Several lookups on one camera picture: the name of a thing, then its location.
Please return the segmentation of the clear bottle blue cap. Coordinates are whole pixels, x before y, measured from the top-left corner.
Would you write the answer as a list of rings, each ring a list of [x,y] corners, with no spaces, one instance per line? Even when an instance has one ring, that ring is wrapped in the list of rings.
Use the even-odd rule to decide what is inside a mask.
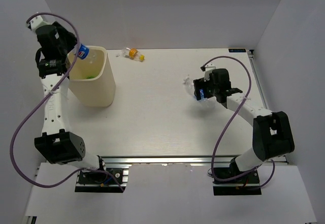
[[[76,55],[79,59],[85,60],[89,63],[95,63],[97,61],[98,55],[97,51],[89,46],[81,44],[79,48],[74,47],[72,53]]]

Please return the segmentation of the clear bottle orange label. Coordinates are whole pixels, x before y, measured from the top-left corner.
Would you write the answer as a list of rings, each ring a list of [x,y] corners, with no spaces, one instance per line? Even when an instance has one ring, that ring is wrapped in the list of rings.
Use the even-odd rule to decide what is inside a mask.
[[[121,54],[124,57],[135,60],[135,61],[143,62],[145,60],[145,56],[142,55],[141,52],[135,48],[124,47],[121,50]]]

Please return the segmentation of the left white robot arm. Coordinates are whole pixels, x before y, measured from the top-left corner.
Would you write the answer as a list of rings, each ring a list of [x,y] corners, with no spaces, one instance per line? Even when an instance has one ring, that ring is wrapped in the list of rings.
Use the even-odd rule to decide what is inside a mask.
[[[90,177],[101,183],[107,178],[103,160],[86,151],[84,140],[72,133],[69,123],[68,52],[76,46],[77,39],[57,22],[42,22],[34,31],[41,45],[36,61],[46,100],[42,134],[35,138],[35,147],[51,164],[91,169]]]

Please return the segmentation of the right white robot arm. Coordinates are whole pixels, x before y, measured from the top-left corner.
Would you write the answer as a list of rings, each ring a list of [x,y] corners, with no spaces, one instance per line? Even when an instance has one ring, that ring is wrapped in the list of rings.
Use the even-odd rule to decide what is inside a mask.
[[[214,175],[217,181],[240,183],[265,161],[294,151],[288,115],[254,104],[242,90],[232,87],[227,69],[210,70],[203,78],[195,79],[193,86],[198,101],[214,97],[252,126],[252,147],[231,160],[226,176]]]

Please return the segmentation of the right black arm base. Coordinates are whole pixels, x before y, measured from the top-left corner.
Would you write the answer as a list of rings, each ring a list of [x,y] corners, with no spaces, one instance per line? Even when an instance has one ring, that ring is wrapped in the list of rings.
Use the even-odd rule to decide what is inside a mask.
[[[214,167],[208,170],[208,175],[213,178],[213,174],[220,179],[228,179],[241,174],[234,165],[235,160],[231,160],[229,167]],[[257,169],[248,174],[230,181],[217,181],[213,178],[214,196],[259,196],[262,194],[260,180]]]

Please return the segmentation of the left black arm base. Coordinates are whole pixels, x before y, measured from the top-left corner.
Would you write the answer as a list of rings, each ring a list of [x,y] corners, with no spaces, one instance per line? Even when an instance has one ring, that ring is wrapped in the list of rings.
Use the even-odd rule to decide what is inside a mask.
[[[130,165],[108,164],[106,171],[111,175],[95,172],[81,172],[77,176],[76,193],[122,193],[123,191],[114,179],[126,188]]]

